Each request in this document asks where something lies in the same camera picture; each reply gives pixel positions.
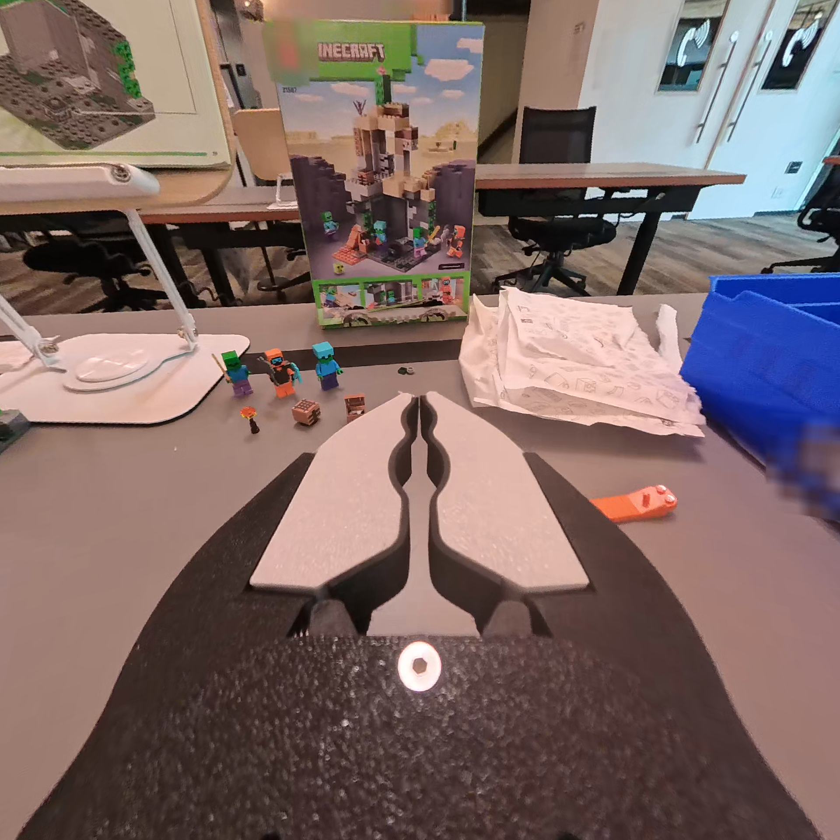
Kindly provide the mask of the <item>orange toy minifigure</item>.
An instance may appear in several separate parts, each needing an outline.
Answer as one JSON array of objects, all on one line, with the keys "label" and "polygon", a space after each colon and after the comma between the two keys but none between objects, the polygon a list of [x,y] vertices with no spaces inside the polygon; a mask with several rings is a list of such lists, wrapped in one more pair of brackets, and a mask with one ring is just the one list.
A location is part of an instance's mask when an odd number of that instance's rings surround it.
[{"label": "orange toy minifigure", "polygon": [[268,350],[258,355],[257,360],[266,366],[278,399],[296,394],[296,384],[302,383],[301,373],[280,349]]}]

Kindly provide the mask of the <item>white door with window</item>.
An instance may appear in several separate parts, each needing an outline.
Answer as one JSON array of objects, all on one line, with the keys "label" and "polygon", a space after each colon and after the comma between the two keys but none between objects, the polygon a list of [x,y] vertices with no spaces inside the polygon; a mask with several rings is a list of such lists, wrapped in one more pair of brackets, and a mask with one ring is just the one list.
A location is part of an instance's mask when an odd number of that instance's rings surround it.
[{"label": "white door with window", "polygon": [[749,3],[677,2],[655,68],[651,122],[661,161],[708,167],[739,75]]},{"label": "white door with window", "polygon": [[698,217],[797,210],[838,135],[838,2],[773,2],[710,157],[739,185],[710,189]]}]

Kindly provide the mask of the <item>white printed paper bag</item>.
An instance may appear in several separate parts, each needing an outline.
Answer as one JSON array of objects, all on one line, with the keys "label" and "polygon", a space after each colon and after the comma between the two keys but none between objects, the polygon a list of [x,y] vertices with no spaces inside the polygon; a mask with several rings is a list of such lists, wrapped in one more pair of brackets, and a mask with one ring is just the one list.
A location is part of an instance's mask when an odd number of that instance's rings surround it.
[{"label": "white printed paper bag", "polygon": [[681,376],[677,311],[663,304],[655,348],[631,308],[504,290],[473,296],[458,362],[470,404],[582,426],[702,438]]}]

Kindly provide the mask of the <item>green toy brick set box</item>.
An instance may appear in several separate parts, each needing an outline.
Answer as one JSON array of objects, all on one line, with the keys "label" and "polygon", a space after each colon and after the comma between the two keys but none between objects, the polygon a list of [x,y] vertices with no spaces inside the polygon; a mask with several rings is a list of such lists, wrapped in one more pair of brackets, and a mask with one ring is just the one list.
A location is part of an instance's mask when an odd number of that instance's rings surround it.
[{"label": "green toy brick set box", "polygon": [[266,20],[321,329],[468,318],[480,22]]}]

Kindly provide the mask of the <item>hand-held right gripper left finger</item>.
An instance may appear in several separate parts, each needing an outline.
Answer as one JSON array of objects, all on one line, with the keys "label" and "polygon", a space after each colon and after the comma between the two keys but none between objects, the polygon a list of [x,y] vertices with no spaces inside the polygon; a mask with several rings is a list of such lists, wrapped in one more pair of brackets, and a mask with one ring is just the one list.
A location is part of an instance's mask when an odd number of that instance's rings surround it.
[{"label": "hand-held right gripper left finger", "polygon": [[404,587],[418,399],[399,393],[328,438],[311,458],[251,575],[252,588],[341,602],[360,634]]}]

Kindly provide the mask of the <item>wooden office table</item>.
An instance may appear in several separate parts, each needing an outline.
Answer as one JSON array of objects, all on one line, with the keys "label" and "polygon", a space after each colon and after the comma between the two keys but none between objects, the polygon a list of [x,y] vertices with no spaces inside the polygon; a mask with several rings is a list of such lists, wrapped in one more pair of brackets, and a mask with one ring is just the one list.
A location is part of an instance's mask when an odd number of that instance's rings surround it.
[{"label": "wooden office table", "polygon": [[486,217],[642,216],[619,296],[635,293],[663,214],[691,211],[706,187],[745,174],[653,163],[478,164],[478,210]]},{"label": "wooden office table", "polygon": [[[236,187],[232,195],[221,193],[205,204],[140,213],[189,307],[198,303],[198,296],[186,289],[186,273],[176,255],[170,227],[176,229],[185,247],[201,252],[217,298],[224,307],[234,307],[235,294],[222,261],[224,250],[285,247],[293,256],[305,253],[298,210],[270,208],[274,200],[270,187]],[[125,217],[116,211],[3,215],[1,220],[3,235],[59,230],[84,235],[130,234]]]}]

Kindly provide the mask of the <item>black office chair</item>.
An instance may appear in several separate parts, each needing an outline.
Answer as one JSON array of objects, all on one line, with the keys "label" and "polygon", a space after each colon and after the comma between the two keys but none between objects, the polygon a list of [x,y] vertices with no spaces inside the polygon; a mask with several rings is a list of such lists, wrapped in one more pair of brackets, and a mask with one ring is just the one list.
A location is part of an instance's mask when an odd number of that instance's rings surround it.
[{"label": "black office chair", "polygon": [[142,267],[145,261],[142,248],[132,236],[51,238],[42,245],[28,248],[23,254],[27,268],[63,272],[66,284],[81,277],[99,279],[104,298],[82,309],[82,313],[154,310],[158,301],[166,299],[165,293],[134,288],[126,281],[129,275],[148,277],[151,274],[151,269]]},{"label": "black office chair", "polygon": [[[806,201],[796,224],[807,233],[815,233],[822,237],[822,242],[831,239],[839,246],[839,156],[838,154],[825,158],[824,163],[829,166],[828,175],[813,194]],[[774,273],[778,268],[808,268],[812,273],[837,273],[839,271],[839,248],[827,257],[809,259],[795,259],[779,261],[761,269],[764,275]]]},{"label": "black office chair", "polygon": [[[595,108],[577,110],[541,110],[526,107],[522,112],[520,164],[590,163]],[[526,244],[526,256],[545,254],[544,261],[531,266],[515,281],[522,291],[550,293],[550,281],[571,289],[580,297],[589,297],[585,276],[566,269],[565,258],[575,250],[611,243],[616,226],[603,215],[572,216],[552,219],[510,217],[510,235]]]}]

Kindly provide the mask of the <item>cyan headed toy minifigure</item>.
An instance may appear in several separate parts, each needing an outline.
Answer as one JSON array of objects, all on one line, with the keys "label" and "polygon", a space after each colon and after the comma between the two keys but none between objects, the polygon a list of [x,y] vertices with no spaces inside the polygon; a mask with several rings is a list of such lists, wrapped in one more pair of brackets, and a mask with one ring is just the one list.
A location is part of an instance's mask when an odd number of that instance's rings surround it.
[{"label": "cyan headed toy minifigure", "polygon": [[312,345],[312,352],[316,361],[315,372],[321,389],[324,392],[339,387],[339,377],[343,369],[334,357],[334,348],[329,341],[321,341]]}]

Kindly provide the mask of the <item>beige rounded wooden board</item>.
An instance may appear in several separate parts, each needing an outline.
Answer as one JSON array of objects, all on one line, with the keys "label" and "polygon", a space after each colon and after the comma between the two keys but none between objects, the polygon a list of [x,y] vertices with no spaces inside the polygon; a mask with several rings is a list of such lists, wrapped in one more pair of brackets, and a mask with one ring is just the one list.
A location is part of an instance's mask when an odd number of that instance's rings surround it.
[{"label": "beige rounded wooden board", "polygon": [[261,181],[293,186],[280,110],[240,109],[233,114],[232,122],[253,176]]}]

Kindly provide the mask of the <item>pale green instruction booklet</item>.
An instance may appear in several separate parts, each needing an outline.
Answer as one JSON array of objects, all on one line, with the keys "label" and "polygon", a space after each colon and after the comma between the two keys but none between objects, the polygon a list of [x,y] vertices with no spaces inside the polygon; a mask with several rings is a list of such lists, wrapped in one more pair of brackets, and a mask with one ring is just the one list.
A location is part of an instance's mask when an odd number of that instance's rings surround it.
[{"label": "pale green instruction booklet", "polygon": [[196,2],[2,1],[1,163],[230,165]]}]

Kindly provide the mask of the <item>orange brick separator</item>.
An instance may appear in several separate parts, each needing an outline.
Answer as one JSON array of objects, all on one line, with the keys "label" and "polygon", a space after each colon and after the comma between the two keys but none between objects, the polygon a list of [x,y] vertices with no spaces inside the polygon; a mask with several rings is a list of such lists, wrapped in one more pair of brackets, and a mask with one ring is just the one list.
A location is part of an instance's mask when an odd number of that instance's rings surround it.
[{"label": "orange brick separator", "polygon": [[592,498],[590,503],[614,523],[665,518],[678,506],[676,494],[664,485],[646,486],[619,496]]}]

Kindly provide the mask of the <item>green headed toy minifigure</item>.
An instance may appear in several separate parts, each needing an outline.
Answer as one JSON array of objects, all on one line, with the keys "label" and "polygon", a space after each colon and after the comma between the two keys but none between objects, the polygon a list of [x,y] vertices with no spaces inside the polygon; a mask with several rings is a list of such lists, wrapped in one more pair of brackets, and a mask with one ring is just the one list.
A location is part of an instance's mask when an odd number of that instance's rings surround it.
[{"label": "green headed toy minifigure", "polygon": [[225,381],[233,388],[234,396],[245,398],[253,395],[254,391],[249,383],[249,369],[240,359],[236,351],[213,353],[213,359],[223,373]]}]

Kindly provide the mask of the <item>blue plastic bin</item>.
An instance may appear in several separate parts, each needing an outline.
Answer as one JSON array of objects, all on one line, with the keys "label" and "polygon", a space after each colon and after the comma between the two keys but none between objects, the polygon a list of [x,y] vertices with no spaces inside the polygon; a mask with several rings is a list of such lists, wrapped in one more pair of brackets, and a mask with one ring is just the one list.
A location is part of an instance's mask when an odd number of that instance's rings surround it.
[{"label": "blue plastic bin", "polygon": [[839,275],[714,276],[681,371],[812,515],[839,519]]}]

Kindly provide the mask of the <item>white book stand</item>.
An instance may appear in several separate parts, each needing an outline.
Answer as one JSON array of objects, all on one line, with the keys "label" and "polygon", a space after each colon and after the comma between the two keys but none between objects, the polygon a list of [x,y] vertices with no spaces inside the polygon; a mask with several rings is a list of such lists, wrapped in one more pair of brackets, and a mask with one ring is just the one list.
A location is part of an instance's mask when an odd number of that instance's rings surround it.
[{"label": "white book stand", "polygon": [[200,338],[140,213],[205,203],[234,170],[235,141],[212,28],[209,2],[196,2],[214,65],[231,163],[218,168],[149,169],[132,164],[2,166],[2,216],[116,211],[129,224],[161,282],[176,318],[170,332],[99,332],[47,338],[2,298],[2,321],[28,359],[2,373],[2,405],[39,424],[155,425],[189,413],[221,377],[213,352],[244,351],[237,334]]}]

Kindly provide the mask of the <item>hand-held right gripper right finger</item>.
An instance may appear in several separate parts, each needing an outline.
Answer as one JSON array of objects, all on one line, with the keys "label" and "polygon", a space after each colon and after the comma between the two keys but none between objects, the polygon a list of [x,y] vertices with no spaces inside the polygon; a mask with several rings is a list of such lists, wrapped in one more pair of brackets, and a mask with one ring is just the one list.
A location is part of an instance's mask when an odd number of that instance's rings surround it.
[{"label": "hand-held right gripper right finger", "polygon": [[421,431],[434,484],[430,579],[473,618],[479,634],[505,602],[522,604],[529,616],[538,597],[590,586],[519,446],[438,392],[421,397]]}]

